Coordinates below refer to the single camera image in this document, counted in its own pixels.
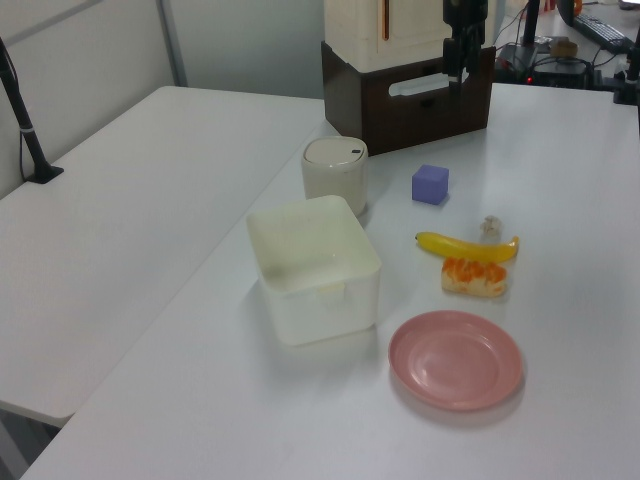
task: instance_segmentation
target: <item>toy food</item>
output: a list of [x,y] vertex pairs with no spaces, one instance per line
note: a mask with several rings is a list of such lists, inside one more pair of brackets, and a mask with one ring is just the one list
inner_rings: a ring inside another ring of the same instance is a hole
[[518,237],[513,237],[509,243],[497,245],[471,243],[445,237],[434,232],[420,232],[416,235],[416,240],[424,250],[443,257],[466,258],[494,263],[504,262],[513,258],[518,253],[518,244],[520,243]]
[[493,262],[449,257],[442,264],[442,288],[478,297],[498,297],[507,290],[507,271]]

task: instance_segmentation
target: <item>purple cube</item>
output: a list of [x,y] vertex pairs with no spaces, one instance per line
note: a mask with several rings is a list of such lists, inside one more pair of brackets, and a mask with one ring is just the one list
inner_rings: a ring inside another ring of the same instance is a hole
[[414,200],[439,205],[449,191],[449,169],[423,165],[411,177],[411,184]]

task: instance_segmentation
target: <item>toy banana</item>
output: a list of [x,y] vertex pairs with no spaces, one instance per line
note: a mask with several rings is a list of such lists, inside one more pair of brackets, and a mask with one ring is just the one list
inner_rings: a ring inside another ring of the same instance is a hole
[[509,243],[486,245],[465,242],[434,232],[420,232],[416,235],[416,240],[424,250],[443,257],[467,258],[479,262],[494,263],[505,262],[513,258],[518,253],[518,244],[520,243],[518,237],[513,237]]

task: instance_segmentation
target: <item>keyboard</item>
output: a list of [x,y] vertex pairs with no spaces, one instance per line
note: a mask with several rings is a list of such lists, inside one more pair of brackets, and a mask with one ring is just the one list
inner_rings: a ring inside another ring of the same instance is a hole
[[573,28],[611,53],[629,53],[633,42],[611,25],[595,17],[580,14],[573,18]]

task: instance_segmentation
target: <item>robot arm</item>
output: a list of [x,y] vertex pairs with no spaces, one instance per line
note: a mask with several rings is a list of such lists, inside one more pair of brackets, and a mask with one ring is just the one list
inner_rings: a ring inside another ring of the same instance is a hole
[[460,91],[465,69],[473,73],[479,68],[488,8],[488,0],[443,0],[443,20],[451,26],[451,38],[443,43],[443,73],[454,92]]

